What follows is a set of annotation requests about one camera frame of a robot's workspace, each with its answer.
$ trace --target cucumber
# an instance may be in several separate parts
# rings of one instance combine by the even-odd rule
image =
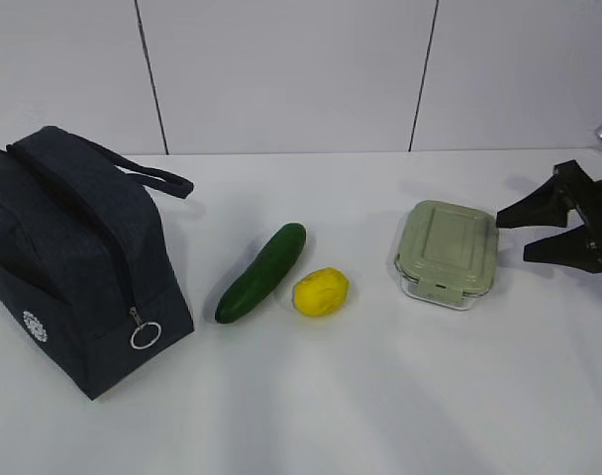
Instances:
[[[215,320],[220,324],[231,324],[265,299],[301,255],[305,237],[305,228],[298,223],[288,223],[277,231],[224,293],[215,311]]]

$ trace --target lemon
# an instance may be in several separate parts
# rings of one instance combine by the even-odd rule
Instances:
[[[294,286],[294,307],[308,317],[323,317],[340,307],[350,282],[338,269],[327,267],[307,275]]]

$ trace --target zipper pull ring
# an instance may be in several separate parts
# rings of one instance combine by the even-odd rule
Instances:
[[[160,324],[158,322],[144,322],[143,319],[141,319],[141,316],[139,315],[139,311],[137,310],[136,307],[132,307],[130,309],[129,313],[130,313],[130,317],[132,317],[134,319],[134,322],[136,322],[136,329],[134,330],[134,332],[132,333],[132,336],[130,337],[130,346],[133,349],[147,349],[151,346],[154,346],[155,343],[160,339],[160,335],[162,334],[162,327],[160,326]],[[142,344],[142,345],[137,344],[136,336],[145,327],[155,327],[156,334],[151,339],[150,342],[148,342],[146,344]]]

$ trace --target white wall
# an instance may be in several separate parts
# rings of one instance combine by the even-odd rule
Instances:
[[[436,0],[140,0],[173,153],[406,150]],[[587,146],[602,0],[440,0],[414,149]],[[0,146],[163,145],[134,0],[0,0]]]
[[[414,150],[583,147],[602,125],[602,0],[441,0]]]
[[[435,0],[142,0],[169,150],[405,150]]]
[[[48,124],[163,151],[133,2],[0,0],[0,146]]]

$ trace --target green lid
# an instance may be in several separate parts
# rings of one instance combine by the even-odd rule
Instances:
[[[497,267],[498,230],[488,213],[423,201],[409,215],[395,264],[418,294],[445,305],[490,290]]]

